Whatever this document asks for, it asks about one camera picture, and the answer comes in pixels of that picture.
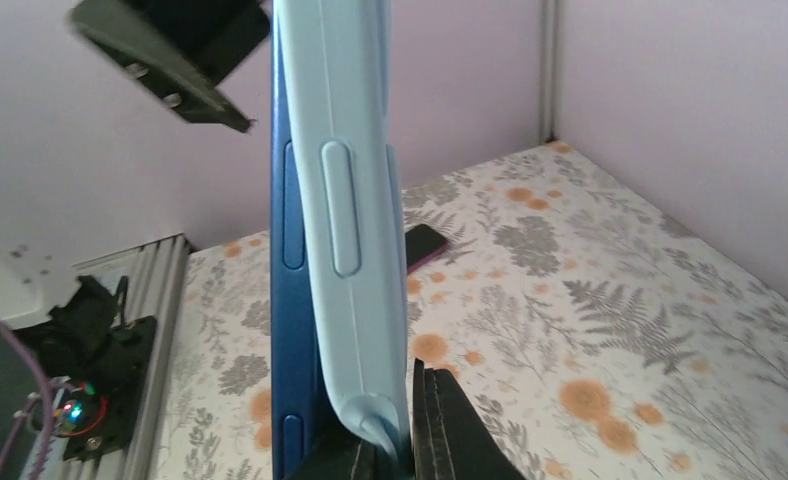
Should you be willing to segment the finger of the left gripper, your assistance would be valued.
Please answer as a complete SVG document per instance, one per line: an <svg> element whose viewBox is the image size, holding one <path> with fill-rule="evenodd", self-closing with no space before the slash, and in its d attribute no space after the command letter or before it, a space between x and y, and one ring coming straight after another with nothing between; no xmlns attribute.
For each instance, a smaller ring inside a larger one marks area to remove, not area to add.
<svg viewBox="0 0 788 480"><path fill-rule="evenodd" d="M68 20L185 122L251 128L218 87L270 35L260 2L88 0Z"/></svg>

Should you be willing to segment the light blue phone case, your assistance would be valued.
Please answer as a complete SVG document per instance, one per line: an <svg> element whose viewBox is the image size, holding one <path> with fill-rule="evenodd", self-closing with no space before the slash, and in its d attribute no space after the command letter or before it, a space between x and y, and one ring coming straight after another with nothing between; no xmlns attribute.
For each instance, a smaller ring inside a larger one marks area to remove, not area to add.
<svg viewBox="0 0 788 480"><path fill-rule="evenodd" d="M340 423L414 470L399 171L388 142L390 5L278 1L323 381Z"/></svg>

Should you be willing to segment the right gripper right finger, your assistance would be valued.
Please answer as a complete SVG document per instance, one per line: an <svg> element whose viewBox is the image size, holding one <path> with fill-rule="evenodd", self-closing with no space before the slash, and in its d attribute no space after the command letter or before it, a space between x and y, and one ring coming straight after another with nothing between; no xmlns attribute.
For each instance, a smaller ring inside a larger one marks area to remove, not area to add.
<svg viewBox="0 0 788 480"><path fill-rule="evenodd" d="M412 444L419 480L521 479L451 371L414 362Z"/></svg>

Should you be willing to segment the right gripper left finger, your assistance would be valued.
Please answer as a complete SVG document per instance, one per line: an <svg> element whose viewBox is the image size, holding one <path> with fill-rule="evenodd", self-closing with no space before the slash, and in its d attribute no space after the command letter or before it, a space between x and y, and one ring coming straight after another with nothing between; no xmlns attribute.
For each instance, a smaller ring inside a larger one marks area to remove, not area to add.
<svg viewBox="0 0 788 480"><path fill-rule="evenodd" d="M312 452L287 476L289 480L374 480L375 447L340 424L332 424Z"/></svg>

